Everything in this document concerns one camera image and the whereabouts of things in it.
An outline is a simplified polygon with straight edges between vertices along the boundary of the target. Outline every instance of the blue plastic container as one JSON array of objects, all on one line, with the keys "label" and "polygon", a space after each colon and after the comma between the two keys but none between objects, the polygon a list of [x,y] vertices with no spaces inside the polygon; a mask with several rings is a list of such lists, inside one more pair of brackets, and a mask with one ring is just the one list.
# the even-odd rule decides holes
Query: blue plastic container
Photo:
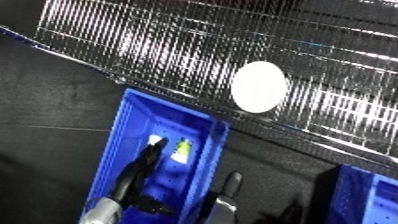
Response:
[{"label": "blue plastic container", "polygon": [[327,224],[398,224],[398,181],[342,166]]},{"label": "blue plastic container", "polygon": [[[106,196],[126,164],[156,134],[167,137],[169,143],[145,191],[171,205],[178,215],[150,215],[131,207],[121,223],[195,223],[228,132],[229,124],[209,115],[127,89],[87,202]],[[182,138],[192,143],[187,164],[170,158]]]}]

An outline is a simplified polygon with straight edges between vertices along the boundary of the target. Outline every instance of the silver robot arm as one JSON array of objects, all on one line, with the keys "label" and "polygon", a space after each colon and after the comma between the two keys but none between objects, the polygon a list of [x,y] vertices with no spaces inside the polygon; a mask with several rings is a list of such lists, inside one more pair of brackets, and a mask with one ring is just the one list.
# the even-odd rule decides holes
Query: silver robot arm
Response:
[{"label": "silver robot arm", "polygon": [[122,212],[123,208],[118,203],[109,198],[101,198],[79,224],[117,224],[121,220]]}]

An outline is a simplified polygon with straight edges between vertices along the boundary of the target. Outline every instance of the robotic arm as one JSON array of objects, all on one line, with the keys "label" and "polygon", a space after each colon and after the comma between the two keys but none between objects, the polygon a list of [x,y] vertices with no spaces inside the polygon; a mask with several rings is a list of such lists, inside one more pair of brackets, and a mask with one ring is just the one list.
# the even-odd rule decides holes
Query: robotic arm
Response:
[{"label": "robotic arm", "polygon": [[140,156],[120,173],[107,197],[83,216],[80,224],[117,224],[129,206],[151,214],[173,215],[174,211],[164,203],[142,194],[145,179],[150,177],[167,145],[166,138],[148,146]]}]

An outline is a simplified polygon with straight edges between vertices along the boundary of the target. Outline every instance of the white ball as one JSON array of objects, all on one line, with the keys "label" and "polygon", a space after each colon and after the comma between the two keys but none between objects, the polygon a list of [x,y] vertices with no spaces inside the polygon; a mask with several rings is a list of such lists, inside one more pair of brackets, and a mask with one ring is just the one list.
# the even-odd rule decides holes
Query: white ball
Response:
[{"label": "white ball", "polygon": [[238,70],[231,93],[235,103],[251,113],[263,113],[286,96],[287,83],[282,70],[273,63],[256,61]]}]

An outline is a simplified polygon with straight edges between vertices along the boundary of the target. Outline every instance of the yellow object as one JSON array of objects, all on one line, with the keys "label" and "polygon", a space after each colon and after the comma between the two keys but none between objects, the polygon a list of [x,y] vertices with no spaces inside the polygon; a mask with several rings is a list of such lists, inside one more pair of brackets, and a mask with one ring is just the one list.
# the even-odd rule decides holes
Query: yellow object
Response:
[{"label": "yellow object", "polygon": [[187,164],[191,150],[192,150],[192,142],[189,139],[182,138],[177,143],[177,146],[174,150],[174,153],[171,155],[171,158],[179,163]]}]

